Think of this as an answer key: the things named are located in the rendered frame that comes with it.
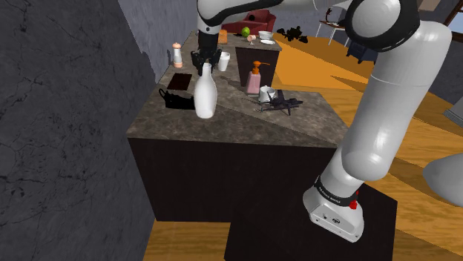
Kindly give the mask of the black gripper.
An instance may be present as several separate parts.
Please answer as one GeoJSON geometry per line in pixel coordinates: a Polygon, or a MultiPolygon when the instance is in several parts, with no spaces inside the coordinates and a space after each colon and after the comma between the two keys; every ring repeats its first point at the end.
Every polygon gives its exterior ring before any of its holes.
{"type": "Polygon", "coordinates": [[[204,58],[201,55],[211,55],[212,69],[214,69],[220,61],[222,50],[217,49],[218,37],[218,33],[208,34],[202,31],[198,33],[198,51],[191,51],[191,60],[199,76],[203,75],[204,58]]]}

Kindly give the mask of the white cup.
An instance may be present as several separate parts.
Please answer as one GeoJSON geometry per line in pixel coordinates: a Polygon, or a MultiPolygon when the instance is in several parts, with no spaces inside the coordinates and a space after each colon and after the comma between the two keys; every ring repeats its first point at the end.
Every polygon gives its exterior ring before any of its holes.
{"type": "Polygon", "coordinates": [[[230,60],[230,53],[223,51],[220,55],[219,62],[217,63],[217,69],[219,71],[226,71],[230,60]]]}

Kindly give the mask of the white grinder with peach top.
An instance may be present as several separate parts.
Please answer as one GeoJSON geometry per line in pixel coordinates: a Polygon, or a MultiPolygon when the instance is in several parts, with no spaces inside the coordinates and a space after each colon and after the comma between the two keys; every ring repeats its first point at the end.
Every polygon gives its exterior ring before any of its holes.
{"type": "Polygon", "coordinates": [[[181,68],[183,66],[183,60],[181,56],[181,44],[175,42],[173,43],[172,47],[174,51],[173,66],[176,68],[181,68]]]}

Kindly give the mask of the white bottle vase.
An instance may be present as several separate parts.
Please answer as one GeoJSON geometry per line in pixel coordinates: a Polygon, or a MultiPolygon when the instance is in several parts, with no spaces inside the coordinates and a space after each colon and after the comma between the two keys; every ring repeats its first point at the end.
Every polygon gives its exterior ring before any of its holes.
{"type": "Polygon", "coordinates": [[[217,105],[217,88],[211,77],[211,69],[211,64],[203,64],[202,75],[196,81],[194,88],[195,112],[201,119],[213,117],[217,105]]]}

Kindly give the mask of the dark red flat board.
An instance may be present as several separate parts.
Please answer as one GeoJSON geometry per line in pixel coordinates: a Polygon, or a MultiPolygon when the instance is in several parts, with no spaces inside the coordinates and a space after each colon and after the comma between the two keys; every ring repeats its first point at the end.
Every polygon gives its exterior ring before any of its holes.
{"type": "Polygon", "coordinates": [[[168,90],[188,90],[192,75],[190,73],[175,73],[168,84],[168,90]]]}

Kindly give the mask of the pink soap dispenser orange pump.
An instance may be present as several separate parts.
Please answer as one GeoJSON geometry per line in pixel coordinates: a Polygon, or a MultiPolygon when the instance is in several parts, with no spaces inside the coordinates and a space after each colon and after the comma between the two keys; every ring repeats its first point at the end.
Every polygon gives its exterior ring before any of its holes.
{"type": "Polygon", "coordinates": [[[248,95],[258,95],[260,92],[260,66],[269,65],[266,62],[253,61],[253,68],[249,72],[247,83],[246,83],[246,93],[248,95]]]}

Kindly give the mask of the red sofa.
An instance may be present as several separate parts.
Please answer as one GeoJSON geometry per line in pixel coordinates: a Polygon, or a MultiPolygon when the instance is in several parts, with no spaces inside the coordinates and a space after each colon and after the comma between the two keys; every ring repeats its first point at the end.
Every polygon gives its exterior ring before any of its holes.
{"type": "Polygon", "coordinates": [[[259,31],[272,32],[275,21],[276,16],[269,10],[253,10],[240,21],[222,24],[221,29],[228,33],[241,33],[244,27],[248,27],[251,34],[257,35],[259,31]]]}

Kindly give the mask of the white mug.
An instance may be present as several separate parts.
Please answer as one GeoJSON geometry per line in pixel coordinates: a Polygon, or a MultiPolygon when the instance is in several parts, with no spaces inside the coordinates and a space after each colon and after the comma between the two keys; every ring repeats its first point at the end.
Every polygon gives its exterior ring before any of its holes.
{"type": "Polygon", "coordinates": [[[258,101],[260,103],[269,102],[275,97],[276,90],[272,87],[264,85],[260,88],[258,101]]]}

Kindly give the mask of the black angular tool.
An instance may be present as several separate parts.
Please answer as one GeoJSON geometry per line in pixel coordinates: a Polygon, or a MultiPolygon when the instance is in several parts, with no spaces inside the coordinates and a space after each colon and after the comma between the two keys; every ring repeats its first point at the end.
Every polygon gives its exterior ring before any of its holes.
{"type": "Polygon", "coordinates": [[[296,98],[285,99],[282,90],[277,90],[277,97],[273,97],[269,92],[266,92],[268,101],[258,100],[260,106],[260,112],[271,111],[271,110],[285,110],[287,109],[288,115],[291,115],[292,108],[298,108],[303,101],[297,100],[296,98]]]}

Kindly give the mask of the black floor plant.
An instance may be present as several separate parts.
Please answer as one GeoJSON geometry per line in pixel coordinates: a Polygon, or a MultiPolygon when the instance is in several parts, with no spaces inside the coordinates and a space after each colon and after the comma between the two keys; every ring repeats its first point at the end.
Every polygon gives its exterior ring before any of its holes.
{"type": "Polygon", "coordinates": [[[277,30],[277,33],[281,34],[285,39],[287,39],[289,42],[293,40],[298,40],[299,42],[307,43],[308,38],[307,36],[302,35],[301,27],[291,27],[288,30],[284,30],[283,28],[280,28],[277,30]]]}

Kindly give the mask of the white side table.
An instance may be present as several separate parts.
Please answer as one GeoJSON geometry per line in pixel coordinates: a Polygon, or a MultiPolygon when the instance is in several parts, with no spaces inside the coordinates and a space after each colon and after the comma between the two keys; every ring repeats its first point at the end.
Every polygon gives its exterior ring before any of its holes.
{"type": "Polygon", "coordinates": [[[317,33],[315,34],[315,37],[318,37],[318,34],[320,32],[320,29],[321,29],[321,26],[322,25],[326,25],[328,27],[330,27],[332,29],[332,32],[331,32],[331,35],[329,37],[329,41],[328,41],[328,44],[331,44],[332,43],[332,40],[333,40],[333,37],[335,35],[336,32],[338,31],[345,31],[345,27],[342,26],[342,25],[339,25],[339,23],[337,22],[330,22],[328,20],[328,17],[329,15],[331,14],[332,12],[332,8],[329,7],[327,9],[327,11],[325,12],[325,17],[324,17],[324,20],[320,20],[319,21],[319,25],[318,25],[318,29],[317,29],[317,33]]]}

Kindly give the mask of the dark blue chair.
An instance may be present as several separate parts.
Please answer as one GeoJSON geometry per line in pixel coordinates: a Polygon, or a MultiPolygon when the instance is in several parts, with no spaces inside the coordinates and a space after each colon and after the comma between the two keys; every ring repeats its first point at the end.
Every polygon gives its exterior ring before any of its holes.
{"type": "Polygon", "coordinates": [[[371,61],[375,63],[378,57],[378,52],[356,42],[350,42],[347,56],[354,56],[358,60],[359,64],[363,61],[371,61]]]}

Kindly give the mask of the dark robot stand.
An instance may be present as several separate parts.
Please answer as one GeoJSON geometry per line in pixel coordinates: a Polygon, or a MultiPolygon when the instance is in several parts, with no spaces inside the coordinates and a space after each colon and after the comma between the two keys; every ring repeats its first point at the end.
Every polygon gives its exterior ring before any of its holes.
{"type": "Polygon", "coordinates": [[[314,224],[300,184],[252,191],[235,208],[225,261],[393,261],[397,201],[362,185],[364,232],[351,243],[314,224]]]}

